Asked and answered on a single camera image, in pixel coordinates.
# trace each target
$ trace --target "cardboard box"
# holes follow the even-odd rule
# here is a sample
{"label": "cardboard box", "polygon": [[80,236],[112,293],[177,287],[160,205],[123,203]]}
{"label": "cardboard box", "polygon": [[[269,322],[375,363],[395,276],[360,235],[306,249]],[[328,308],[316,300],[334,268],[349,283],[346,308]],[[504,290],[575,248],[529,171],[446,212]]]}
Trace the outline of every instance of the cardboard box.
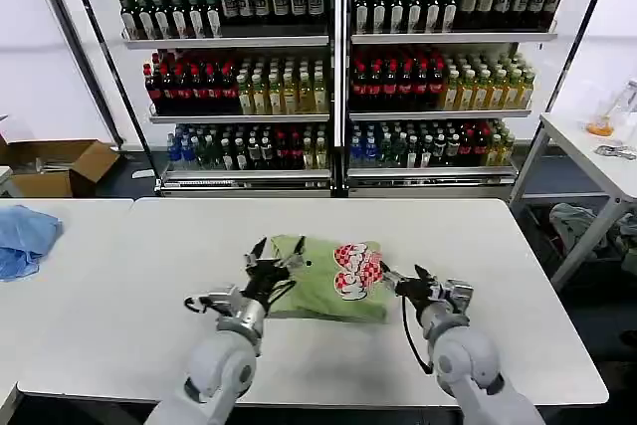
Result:
{"label": "cardboard box", "polygon": [[[67,171],[35,171],[36,158],[64,161]],[[16,141],[8,143],[0,135],[0,164],[11,166],[11,180],[27,198],[82,198],[95,194],[98,181],[115,164],[119,155],[104,143],[91,139],[64,141]]]}

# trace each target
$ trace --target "yellow juice bottle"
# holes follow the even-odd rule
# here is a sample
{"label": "yellow juice bottle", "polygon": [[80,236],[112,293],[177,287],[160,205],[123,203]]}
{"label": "yellow juice bottle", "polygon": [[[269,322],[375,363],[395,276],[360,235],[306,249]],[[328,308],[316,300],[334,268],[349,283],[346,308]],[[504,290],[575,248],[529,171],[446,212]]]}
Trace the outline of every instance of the yellow juice bottle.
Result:
{"label": "yellow juice bottle", "polygon": [[502,101],[501,105],[503,109],[515,109],[516,108],[516,98],[518,97],[518,92],[520,91],[522,79],[522,70],[514,69],[511,72],[511,78],[509,79],[509,84],[505,86],[505,89],[502,93]]}

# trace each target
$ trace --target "floor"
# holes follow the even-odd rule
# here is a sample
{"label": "floor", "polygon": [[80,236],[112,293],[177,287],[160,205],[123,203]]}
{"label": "floor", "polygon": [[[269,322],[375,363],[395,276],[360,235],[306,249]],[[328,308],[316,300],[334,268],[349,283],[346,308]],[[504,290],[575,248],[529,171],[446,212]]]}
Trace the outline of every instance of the floor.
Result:
{"label": "floor", "polygon": [[[158,155],[158,168],[165,165],[164,155]],[[154,177],[132,179],[133,171],[147,169],[142,154],[132,153],[122,160],[101,181],[97,197],[153,196]],[[565,156],[542,159],[528,192],[598,192],[598,188]],[[603,196],[586,197],[582,204],[598,209]],[[545,237],[538,234],[537,225],[529,218],[521,218],[520,225],[531,247],[545,269],[555,261],[556,252]],[[610,400],[597,407],[546,411],[549,425],[592,425],[600,422],[613,425],[633,424],[637,417],[637,347],[621,339],[621,333],[637,329],[637,278],[619,270],[618,264],[586,264],[574,278],[573,286],[560,295],[582,341],[597,364],[610,391]],[[150,407],[126,404],[125,409],[140,421]],[[24,397],[12,418],[11,425],[40,424],[81,425],[98,423],[71,402],[42,397]],[[457,413],[440,412],[432,415],[423,411],[356,411],[237,408],[229,420],[231,424],[276,423],[330,425],[452,425],[462,423]]]}

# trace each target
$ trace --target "white side table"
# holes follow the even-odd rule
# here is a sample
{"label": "white side table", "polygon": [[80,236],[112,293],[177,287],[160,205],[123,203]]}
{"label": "white side table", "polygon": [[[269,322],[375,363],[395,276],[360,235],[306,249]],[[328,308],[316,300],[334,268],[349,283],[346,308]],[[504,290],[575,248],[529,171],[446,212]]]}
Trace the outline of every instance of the white side table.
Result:
{"label": "white side table", "polygon": [[572,119],[554,113],[543,113],[539,119],[539,134],[511,193],[510,208],[515,211],[520,207],[531,172],[550,139],[553,139],[609,196],[597,219],[550,278],[555,289],[559,291],[610,227],[637,201],[637,160],[630,161],[595,153],[597,146],[611,144],[609,139],[588,133],[582,124]]}

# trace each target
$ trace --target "metal table leg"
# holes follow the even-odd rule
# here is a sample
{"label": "metal table leg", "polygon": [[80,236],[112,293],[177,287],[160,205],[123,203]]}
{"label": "metal table leg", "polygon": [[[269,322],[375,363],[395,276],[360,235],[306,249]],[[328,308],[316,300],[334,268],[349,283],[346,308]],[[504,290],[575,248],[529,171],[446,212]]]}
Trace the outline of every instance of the metal table leg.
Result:
{"label": "metal table leg", "polygon": [[570,277],[577,271],[577,268],[586,259],[588,254],[597,245],[599,240],[606,234],[610,227],[615,224],[630,208],[631,203],[622,201],[620,198],[610,198],[602,208],[584,235],[579,239],[575,247],[570,251],[559,269],[555,272],[550,282],[556,291],[564,287]]}
{"label": "metal table leg", "polygon": [[520,176],[516,180],[516,184],[514,184],[514,188],[511,191],[511,196],[509,197],[509,209],[514,214],[514,216],[520,213],[522,209],[523,202],[522,197],[525,194],[525,189],[527,188],[527,182],[531,177],[531,170],[534,166],[536,166],[537,161],[541,159],[544,154],[544,150],[546,149],[546,145],[550,140],[548,133],[546,132],[546,128],[544,128],[543,124],[539,124],[539,131],[533,140],[533,144],[531,147],[531,151],[529,152],[529,156],[525,160],[525,164],[522,167],[522,171],[520,172]]}

